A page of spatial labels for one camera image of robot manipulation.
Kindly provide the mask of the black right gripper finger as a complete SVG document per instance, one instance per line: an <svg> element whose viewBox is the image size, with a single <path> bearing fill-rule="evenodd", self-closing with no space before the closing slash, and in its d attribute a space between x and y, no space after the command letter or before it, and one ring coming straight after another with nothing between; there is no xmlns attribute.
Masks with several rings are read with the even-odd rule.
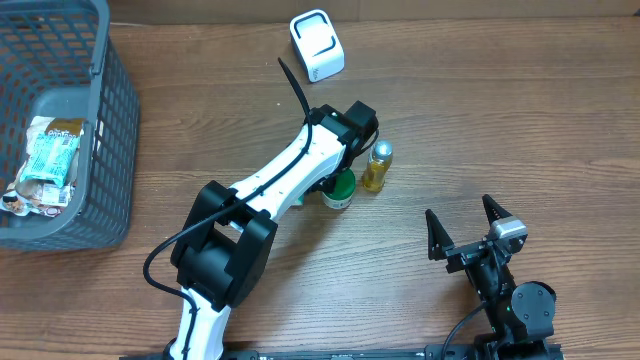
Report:
<svg viewBox="0 0 640 360"><path fill-rule="evenodd" d="M447 258L446 253L454 248L454 242L431 209L426 210L425 217L428 229L428 258L444 260Z"/></svg>
<svg viewBox="0 0 640 360"><path fill-rule="evenodd" d="M495 221L511 217L512 214L500 206L489 194L482 196L485 214L489 224Z"/></svg>

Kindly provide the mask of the yellow oil bottle silver cap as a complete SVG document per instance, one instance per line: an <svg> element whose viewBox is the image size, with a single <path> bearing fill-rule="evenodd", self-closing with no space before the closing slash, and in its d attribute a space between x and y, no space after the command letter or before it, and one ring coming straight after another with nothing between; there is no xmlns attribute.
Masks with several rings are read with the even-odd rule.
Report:
<svg viewBox="0 0 640 360"><path fill-rule="evenodd" d="M366 169L362 175L363 187L370 192L380 192L385 176L393 160L393 146L387 140L377 141L369 151Z"/></svg>

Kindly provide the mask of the green lid white jar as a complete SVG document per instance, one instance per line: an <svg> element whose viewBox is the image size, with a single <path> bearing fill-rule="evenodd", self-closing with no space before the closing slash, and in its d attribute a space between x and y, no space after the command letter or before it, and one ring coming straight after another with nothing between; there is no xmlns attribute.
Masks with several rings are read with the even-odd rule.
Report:
<svg viewBox="0 0 640 360"><path fill-rule="evenodd" d="M355 175L351 169L346 169L335 178L333 190L322 193L323 202L332 209L345 209L351 204L355 189Z"/></svg>

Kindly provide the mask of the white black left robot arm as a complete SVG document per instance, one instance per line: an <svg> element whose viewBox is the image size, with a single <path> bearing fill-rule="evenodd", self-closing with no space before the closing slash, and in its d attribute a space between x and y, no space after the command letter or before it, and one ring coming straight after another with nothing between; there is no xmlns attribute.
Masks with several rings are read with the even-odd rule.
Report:
<svg viewBox="0 0 640 360"><path fill-rule="evenodd" d="M360 101L344 113L313 108L296 138L262 169L199 192L170 256L183 312L163 358L222 357L230 313L262 276L279 219L305 193L334 186L378 126L375 110Z"/></svg>

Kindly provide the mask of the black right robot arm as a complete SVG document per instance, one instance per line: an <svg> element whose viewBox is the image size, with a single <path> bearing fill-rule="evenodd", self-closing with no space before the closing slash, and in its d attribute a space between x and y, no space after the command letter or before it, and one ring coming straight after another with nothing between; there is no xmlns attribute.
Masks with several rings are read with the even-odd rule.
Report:
<svg viewBox="0 0 640 360"><path fill-rule="evenodd" d="M562 359L561 347L547 342L554 334L556 292L540 281L518 285L508 268L526 242L527 226L490 195L483 195L482 202L489 231L479 241L463 246L454 243L432 210L425 211L428 258L444 260L450 274L463 271L480 300L434 354L440 359L459 355L468 359ZM491 331L477 335L462 353L455 350L455 336L480 312L486 314Z"/></svg>

